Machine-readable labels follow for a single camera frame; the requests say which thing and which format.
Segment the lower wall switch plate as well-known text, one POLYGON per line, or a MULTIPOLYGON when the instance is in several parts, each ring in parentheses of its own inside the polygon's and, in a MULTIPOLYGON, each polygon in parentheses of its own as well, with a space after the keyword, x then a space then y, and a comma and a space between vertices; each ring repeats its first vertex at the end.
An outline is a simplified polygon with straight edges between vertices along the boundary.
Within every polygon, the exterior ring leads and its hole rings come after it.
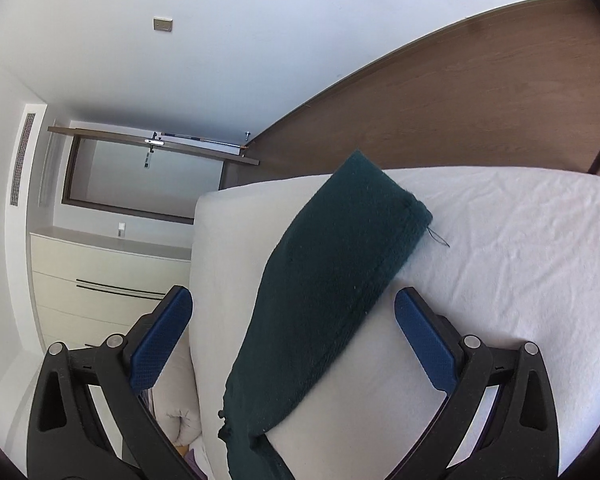
POLYGON ((173 20, 172 18, 153 18, 152 27, 156 32, 172 32, 173 20))

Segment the purple patterned cushion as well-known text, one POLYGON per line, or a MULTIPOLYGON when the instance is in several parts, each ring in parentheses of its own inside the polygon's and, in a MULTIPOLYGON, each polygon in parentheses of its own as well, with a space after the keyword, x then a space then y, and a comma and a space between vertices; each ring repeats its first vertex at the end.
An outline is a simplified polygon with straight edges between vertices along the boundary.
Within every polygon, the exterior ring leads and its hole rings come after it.
POLYGON ((197 438, 191 445, 189 445, 189 450, 185 455, 185 460, 197 474, 201 474, 205 479, 208 480, 214 479, 202 437, 197 438))

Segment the dark green knit sweater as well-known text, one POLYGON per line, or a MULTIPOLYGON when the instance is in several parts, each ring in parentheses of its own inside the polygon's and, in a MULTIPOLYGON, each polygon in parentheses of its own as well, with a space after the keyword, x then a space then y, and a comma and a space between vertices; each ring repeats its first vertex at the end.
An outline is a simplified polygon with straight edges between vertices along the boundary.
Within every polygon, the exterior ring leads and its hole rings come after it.
POLYGON ((294 217, 266 262, 225 383, 219 437, 232 478, 291 478, 266 434, 347 347, 431 221, 360 152, 294 217))

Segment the brown framed door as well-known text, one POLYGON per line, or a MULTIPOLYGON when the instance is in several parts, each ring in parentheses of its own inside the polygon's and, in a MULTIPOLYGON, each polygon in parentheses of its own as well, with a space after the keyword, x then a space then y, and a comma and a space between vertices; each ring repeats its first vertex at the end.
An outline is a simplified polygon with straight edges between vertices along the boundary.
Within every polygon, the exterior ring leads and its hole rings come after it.
POLYGON ((48 131, 71 139, 62 202, 112 214, 191 224, 198 198, 220 188, 225 164, 260 165, 242 146, 234 154, 167 133, 48 131))

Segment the white wall air vent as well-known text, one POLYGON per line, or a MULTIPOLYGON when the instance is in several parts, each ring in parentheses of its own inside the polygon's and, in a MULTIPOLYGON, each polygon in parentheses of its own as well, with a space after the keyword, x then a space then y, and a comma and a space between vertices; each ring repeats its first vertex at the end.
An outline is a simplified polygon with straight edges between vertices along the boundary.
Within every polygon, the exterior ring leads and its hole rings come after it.
POLYGON ((9 192, 9 205, 17 207, 19 203, 20 185, 24 167, 24 159, 26 158, 28 143, 35 121, 34 113, 24 115, 24 123, 20 133, 20 139, 17 146, 14 168, 12 168, 12 184, 9 192))

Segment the folded beige duvet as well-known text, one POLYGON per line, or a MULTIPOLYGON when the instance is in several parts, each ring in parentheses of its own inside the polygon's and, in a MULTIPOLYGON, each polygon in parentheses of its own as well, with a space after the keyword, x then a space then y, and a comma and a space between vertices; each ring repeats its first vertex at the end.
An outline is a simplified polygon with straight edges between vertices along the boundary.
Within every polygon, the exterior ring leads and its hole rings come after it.
POLYGON ((196 379, 186 339, 176 345, 151 396, 155 419, 175 446, 189 446, 201 435, 196 379))

